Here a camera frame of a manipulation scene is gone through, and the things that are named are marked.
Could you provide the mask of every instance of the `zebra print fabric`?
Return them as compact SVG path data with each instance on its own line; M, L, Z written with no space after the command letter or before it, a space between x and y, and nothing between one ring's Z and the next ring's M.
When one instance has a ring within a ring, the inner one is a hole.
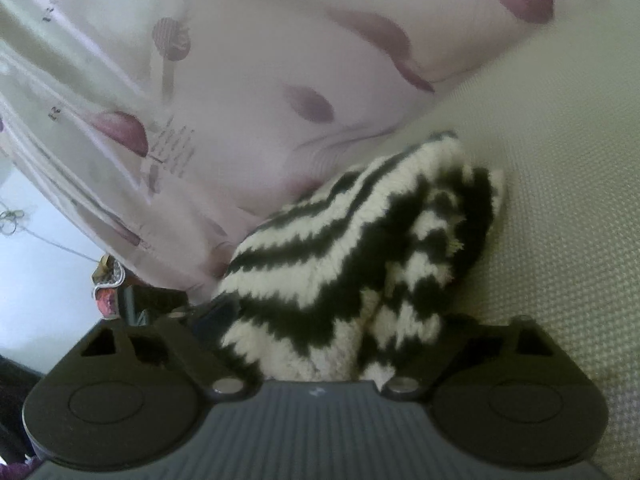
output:
M239 245L207 347L247 380L381 387L437 341L502 196L452 132L350 169Z

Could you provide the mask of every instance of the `white surface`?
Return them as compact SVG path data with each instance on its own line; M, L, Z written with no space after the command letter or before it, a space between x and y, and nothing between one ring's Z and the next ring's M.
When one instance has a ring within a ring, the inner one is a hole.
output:
M0 200L24 209L35 233L95 260L102 256L18 171L0 181ZM27 233L0 236L0 354L50 370L100 319L91 297L96 265Z

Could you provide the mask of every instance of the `cord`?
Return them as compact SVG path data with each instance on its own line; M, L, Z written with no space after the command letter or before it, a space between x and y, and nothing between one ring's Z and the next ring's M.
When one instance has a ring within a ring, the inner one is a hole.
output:
M89 260L90 262L93 262L95 264L99 263L98 260L95 260L94 258L87 256L86 254L79 253L78 251L69 249L64 245L53 242L52 240L48 240L45 237L40 236L37 233L34 233L30 229L27 229L26 227L21 226L20 221L24 218L24 211L22 209L9 209L2 200L0 200L0 205L2 206L2 208L4 208L4 211L0 212L0 233L2 233L5 237L15 235L18 232L25 232L33 236L34 238L37 238L38 240L41 240L44 243L49 244L51 246L62 249L67 253L75 254L76 256L80 256L81 258L84 258L85 260Z

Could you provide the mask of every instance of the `beige woven surface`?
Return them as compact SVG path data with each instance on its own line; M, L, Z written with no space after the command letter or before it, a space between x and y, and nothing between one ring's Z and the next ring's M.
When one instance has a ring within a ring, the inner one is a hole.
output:
M558 23L376 150L453 128L508 170L505 216L460 305L529 314L607 397L595 457L640 478L640 0Z

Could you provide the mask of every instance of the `striped fuzzy fabric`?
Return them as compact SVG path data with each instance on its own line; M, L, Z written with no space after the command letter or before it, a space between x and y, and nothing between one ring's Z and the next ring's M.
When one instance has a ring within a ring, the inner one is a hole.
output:
M451 132L350 169L240 244L207 346L248 380L382 386L438 340L502 196Z

